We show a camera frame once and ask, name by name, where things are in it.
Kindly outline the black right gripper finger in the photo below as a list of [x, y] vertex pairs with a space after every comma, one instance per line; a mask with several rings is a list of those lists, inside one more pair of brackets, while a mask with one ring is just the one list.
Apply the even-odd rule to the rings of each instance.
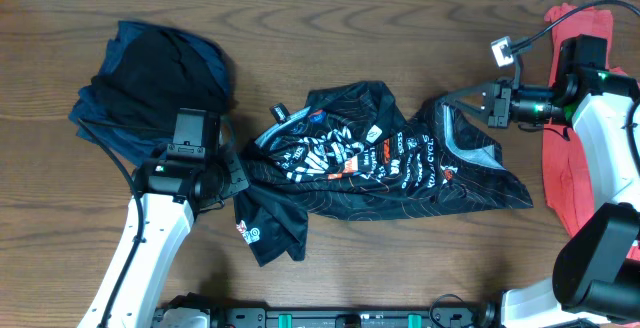
[[482, 122], [483, 124], [489, 123], [490, 112], [484, 109], [482, 106], [473, 106], [467, 104], [465, 102], [454, 101], [451, 103], [451, 106], [461, 110], [462, 112], [468, 114], [475, 120]]
[[493, 82], [483, 82], [470, 87], [465, 87], [449, 92], [445, 97], [445, 101], [449, 103], [482, 103], [485, 97], [493, 89]]

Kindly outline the black printed cycling jersey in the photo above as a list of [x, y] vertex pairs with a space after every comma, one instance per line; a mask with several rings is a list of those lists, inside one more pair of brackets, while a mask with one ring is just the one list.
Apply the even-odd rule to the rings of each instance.
[[260, 265], [303, 260], [314, 214], [370, 222], [532, 204], [500, 144], [440, 98], [408, 118], [385, 83], [362, 81], [273, 113], [276, 123], [241, 152], [249, 185], [234, 200], [237, 229]]

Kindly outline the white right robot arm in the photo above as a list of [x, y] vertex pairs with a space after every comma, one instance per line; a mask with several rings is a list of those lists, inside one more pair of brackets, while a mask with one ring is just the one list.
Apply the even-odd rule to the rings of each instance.
[[579, 35], [560, 49], [549, 88], [518, 76], [455, 91], [445, 102], [491, 128], [512, 122], [572, 128], [587, 160], [593, 215], [559, 253], [550, 278], [505, 292], [499, 327], [596, 327], [639, 319], [637, 81], [606, 67], [607, 41]]

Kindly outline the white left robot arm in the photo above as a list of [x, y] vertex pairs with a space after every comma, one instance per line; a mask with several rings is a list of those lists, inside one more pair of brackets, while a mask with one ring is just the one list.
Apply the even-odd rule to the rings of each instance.
[[81, 327], [151, 327], [168, 273], [196, 218], [249, 186], [237, 154], [208, 157], [182, 146], [151, 157], [129, 182], [134, 193], [121, 239]]

